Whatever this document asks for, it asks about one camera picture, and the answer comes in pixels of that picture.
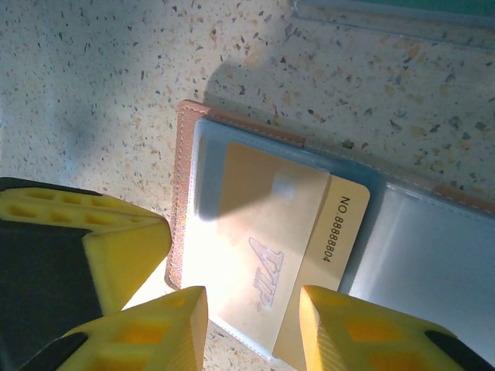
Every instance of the card holder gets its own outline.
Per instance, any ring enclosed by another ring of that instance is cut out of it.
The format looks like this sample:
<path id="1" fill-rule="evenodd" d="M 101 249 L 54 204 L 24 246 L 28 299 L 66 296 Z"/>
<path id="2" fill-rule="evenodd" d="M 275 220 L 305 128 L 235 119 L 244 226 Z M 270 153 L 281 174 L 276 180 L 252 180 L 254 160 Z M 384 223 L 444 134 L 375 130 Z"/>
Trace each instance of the card holder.
<path id="1" fill-rule="evenodd" d="M 208 256 L 207 233 L 200 233 L 217 220 L 227 148 L 233 143 L 366 187 L 369 203 L 338 290 L 439 323 L 483 358 L 495 362 L 493 204 L 464 195 L 459 198 L 451 189 L 399 168 L 379 167 L 370 159 L 345 158 L 348 154 L 339 148 L 311 143 L 189 101 L 179 107 L 174 246 L 166 272 L 169 285 L 203 284 L 202 277 L 208 274 L 218 274 L 218 280 L 230 279 L 218 272 L 229 260 Z M 217 260 L 217 271 L 199 260 L 195 267 L 190 266 L 195 258 L 189 252 L 198 244 L 204 257 Z M 191 276 L 191 271 L 197 271 L 194 279 L 183 277 L 185 272 Z M 242 301 L 242 292 L 232 300 Z M 243 317 L 242 310 L 235 320 L 232 316 L 226 320 L 215 308 L 210 308 L 210 313 L 218 325 L 254 351 L 266 358 L 276 353 L 276 347 L 262 346 L 253 339 L 256 336 L 246 335 L 246 328 L 263 323 L 258 317 Z M 273 331 L 272 340 L 279 330 Z M 294 366 L 297 362 L 288 363 Z"/>

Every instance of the speckled countertop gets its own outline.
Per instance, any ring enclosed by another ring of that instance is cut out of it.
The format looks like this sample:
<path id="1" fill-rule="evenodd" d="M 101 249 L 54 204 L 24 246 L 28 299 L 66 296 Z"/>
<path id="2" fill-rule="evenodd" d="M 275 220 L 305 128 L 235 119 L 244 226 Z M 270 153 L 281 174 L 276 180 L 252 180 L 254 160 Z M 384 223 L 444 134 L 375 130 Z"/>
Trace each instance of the speckled countertop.
<path id="1" fill-rule="evenodd" d="M 284 1 L 3 1 L 0 175 L 169 216 L 203 100 L 495 195 L 495 55 L 292 17 Z M 214 325 L 205 369 L 269 366 Z"/>

